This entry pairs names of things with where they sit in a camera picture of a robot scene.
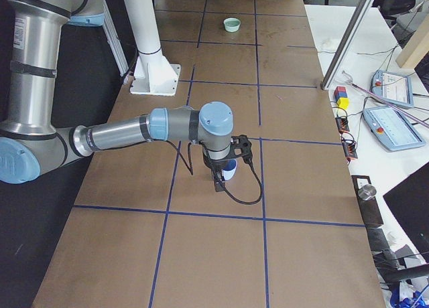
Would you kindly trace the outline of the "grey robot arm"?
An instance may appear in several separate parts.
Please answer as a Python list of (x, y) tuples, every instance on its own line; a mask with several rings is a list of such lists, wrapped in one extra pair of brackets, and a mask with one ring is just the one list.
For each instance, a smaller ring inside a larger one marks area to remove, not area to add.
[(1, 121), (1, 181), (22, 184), (101, 151), (154, 141), (202, 147), (217, 191), (233, 154), (233, 112), (223, 102), (156, 108), (109, 122), (120, 87), (103, 37), (105, 0), (6, 0), (15, 16), (8, 107)]

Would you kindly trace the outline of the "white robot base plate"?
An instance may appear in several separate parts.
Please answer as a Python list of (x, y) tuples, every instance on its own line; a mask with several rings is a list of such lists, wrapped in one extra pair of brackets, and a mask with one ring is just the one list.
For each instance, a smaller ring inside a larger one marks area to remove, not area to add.
[(130, 92), (138, 95), (174, 96), (180, 72), (181, 65), (170, 64), (164, 56), (160, 66), (143, 63), (141, 58), (138, 58)]

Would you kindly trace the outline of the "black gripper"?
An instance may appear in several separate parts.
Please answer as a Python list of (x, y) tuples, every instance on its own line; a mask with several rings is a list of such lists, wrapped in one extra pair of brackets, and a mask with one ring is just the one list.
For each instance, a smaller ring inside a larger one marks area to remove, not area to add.
[(231, 147), (222, 151), (211, 151), (205, 147), (202, 149), (204, 164), (214, 170), (213, 180), (216, 192), (225, 191), (225, 179), (223, 177), (223, 169), (228, 160), (234, 159), (231, 156)]

